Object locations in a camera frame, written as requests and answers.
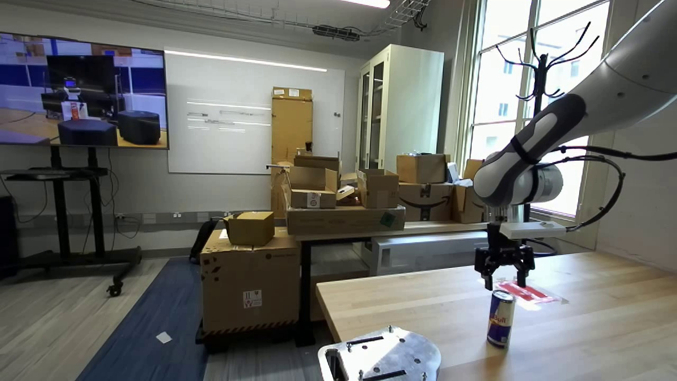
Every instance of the robotic arm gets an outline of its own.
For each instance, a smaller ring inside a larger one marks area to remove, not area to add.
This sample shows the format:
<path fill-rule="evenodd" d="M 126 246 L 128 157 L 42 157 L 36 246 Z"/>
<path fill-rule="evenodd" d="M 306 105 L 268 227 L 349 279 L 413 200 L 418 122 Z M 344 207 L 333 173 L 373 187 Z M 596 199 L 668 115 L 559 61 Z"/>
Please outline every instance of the robotic arm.
<path fill-rule="evenodd" d="M 486 158 L 473 175 L 477 199 L 494 210 L 547 200 L 559 193 L 561 175 L 553 173 L 555 166 L 538 166 L 543 155 L 574 137 L 623 129 L 667 107 L 677 93 L 675 19 L 675 0 L 662 0 L 644 14 L 568 94 L 535 113 L 503 150 Z M 496 227 L 488 229 L 494 229 L 488 231 L 488 252 L 475 258 L 484 286 L 490 287 L 499 265 L 517 265 L 525 286 L 532 255 L 508 254 L 517 242 Z"/>

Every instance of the floor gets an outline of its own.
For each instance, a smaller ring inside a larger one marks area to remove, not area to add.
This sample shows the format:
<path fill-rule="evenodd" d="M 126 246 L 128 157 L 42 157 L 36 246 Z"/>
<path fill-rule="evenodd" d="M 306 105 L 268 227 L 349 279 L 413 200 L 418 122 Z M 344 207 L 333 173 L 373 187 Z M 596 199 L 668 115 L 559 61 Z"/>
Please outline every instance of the floor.
<path fill-rule="evenodd" d="M 143 258 L 117 297 L 107 295 L 113 270 L 103 267 L 26 270 L 0 282 L 0 379 L 77 379 L 165 263 L 166 255 Z M 316 323 L 316 338 L 310 347 L 291 338 L 232 343 L 210 354 L 205 379 L 318 381 L 318 348 L 329 343 L 323 323 Z"/>

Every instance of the whiteboard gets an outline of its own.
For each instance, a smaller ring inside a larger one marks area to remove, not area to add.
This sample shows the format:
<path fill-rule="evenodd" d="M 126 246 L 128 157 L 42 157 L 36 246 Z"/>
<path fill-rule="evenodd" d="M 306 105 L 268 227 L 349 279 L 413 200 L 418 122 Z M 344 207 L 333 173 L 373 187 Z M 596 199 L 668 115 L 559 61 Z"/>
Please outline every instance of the whiteboard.
<path fill-rule="evenodd" d="M 336 157 L 344 71 L 166 50 L 169 170 L 271 173 L 273 87 L 313 91 L 313 152 Z"/>

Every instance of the wall-mounted monitor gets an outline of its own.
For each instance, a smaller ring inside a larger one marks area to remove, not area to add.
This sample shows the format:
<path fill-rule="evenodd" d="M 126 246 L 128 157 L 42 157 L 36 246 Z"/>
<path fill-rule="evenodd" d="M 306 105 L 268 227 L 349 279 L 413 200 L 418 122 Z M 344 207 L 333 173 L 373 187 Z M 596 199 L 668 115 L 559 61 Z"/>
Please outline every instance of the wall-mounted monitor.
<path fill-rule="evenodd" d="M 0 143 L 166 148 L 165 53 L 0 32 Z"/>

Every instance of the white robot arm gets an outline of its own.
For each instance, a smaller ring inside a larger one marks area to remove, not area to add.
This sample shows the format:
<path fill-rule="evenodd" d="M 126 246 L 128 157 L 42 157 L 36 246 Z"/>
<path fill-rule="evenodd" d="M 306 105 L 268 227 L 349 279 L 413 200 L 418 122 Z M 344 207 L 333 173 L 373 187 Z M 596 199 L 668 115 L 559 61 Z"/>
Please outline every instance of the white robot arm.
<path fill-rule="evenodd" d="M 662 0 L 644 14 L 568 94 L 553 102 L 473 175 L 488 207 L 520 205 L 539 195 L 529 166 L 580 136 L 630 127 L 677 94 L 677 1 Z"/>

